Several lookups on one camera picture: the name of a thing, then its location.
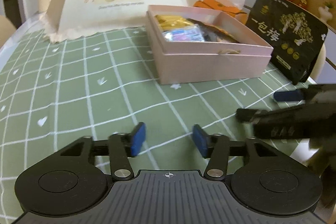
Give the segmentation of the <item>orange brown snack packet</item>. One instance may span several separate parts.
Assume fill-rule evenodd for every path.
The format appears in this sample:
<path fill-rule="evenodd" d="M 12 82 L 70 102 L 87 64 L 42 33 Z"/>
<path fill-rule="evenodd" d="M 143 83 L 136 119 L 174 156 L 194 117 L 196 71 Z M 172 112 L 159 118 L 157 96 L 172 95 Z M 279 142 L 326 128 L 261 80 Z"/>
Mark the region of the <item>orange brown snack packet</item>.
<path fill-rule="evenodd" d="M 233 35 L 217 26 L 194 19 L 188 19 L 188 21 L 198 25 L 206 42 L 239 43 Z"/>

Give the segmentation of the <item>beige chair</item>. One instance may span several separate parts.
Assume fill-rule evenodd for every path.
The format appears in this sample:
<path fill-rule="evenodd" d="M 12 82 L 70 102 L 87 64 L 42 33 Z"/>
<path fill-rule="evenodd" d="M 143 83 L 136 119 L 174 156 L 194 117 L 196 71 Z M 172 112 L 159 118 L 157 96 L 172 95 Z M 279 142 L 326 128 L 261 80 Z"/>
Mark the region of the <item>beige chair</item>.
<path fill-rule="evenodd" d="M 17 28 L 5 16 L 0 16 L 0 47 L 2 48 L 5 42 L 15 33 Z"/>

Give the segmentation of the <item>orange tissue pack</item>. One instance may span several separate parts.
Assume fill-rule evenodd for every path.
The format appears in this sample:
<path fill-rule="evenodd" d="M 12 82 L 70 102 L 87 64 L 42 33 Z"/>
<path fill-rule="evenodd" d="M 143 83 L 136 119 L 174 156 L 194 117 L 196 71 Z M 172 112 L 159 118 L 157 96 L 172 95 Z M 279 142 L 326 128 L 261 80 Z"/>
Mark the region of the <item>orange tissue pack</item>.
<path fill-rule="evenodd" d="M 198 0 L 194 7 L 225 12 L 242 24 L 246 24 L 248 14 L 243 11 L 245 0 Z"/>

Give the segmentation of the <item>yellow snack packet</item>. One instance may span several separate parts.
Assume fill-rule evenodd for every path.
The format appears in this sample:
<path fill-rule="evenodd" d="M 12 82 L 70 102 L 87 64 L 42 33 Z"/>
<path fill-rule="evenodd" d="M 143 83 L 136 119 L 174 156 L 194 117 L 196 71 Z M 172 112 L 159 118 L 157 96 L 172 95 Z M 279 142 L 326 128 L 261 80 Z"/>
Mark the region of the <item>yellow snack packet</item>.
<path fill-rule="evenodd" d="M 163 31 L 192 26 L 193 22 L 177 15 L 156 15 L 155 19 Z"/>

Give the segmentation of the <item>black plum snack bag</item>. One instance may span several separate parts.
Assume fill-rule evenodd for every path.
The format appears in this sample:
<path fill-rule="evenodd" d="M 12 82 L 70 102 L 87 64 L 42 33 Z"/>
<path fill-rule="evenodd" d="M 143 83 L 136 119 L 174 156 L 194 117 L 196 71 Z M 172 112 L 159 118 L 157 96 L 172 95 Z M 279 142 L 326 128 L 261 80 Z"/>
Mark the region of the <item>black plum snack bag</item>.
<path fill-rule="evenodd" d="M 287 0 L 256 0 L 246 26 L 273 47 L 271 63 L 293 85 L 309 78 L 329 30 Z"/>

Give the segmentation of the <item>green grid tablecloth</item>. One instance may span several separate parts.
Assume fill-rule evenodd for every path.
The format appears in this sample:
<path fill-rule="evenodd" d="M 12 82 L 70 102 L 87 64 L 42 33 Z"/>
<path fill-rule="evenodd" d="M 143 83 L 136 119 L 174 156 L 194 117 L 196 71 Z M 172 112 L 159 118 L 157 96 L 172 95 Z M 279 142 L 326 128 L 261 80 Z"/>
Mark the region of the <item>green grid tablecloth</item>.
<path fill-rule="evenodd" d="M 1 223 L 22 213 L 17 177 L 80 137 L 106 139 L 143 122 L 146 141 L 130 160 L 134 171 L 204 170 L 193 125 L 243 140 L 250 130 L 236 110 L 276 109 L 274 92 L 292 88 L 272 65 L 258 79 L 161 85 L 143 28 L 58 44 L 26 32 L 1 54 Z"/>

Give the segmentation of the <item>blue white snack packet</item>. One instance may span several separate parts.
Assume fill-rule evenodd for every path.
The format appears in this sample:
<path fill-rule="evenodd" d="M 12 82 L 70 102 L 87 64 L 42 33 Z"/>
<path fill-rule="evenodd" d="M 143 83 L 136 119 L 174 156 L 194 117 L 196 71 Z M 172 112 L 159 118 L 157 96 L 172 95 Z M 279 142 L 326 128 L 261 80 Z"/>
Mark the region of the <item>blue white snack packet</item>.
<path fill-rule="evenodd" d="M 165 31 L 162 34 L 168 42 L 205 42 L 202 31 L 197 24 Z"/>

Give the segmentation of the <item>pink cardboard box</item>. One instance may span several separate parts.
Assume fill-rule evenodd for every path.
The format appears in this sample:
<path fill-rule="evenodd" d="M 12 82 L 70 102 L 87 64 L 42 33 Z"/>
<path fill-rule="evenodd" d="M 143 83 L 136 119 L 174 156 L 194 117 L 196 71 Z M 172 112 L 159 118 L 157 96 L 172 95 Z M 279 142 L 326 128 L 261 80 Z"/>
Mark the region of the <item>pink cardboard box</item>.
<path fill-rule="evenodd" d="M 168 42 L 157 15 L 181 16 L 220 27 L 235 42 Z M 260 77 L 270 62 L 273 47 L 228 14 L 210 9 L 150 5 L 146 30 L 162 85 Z"/>

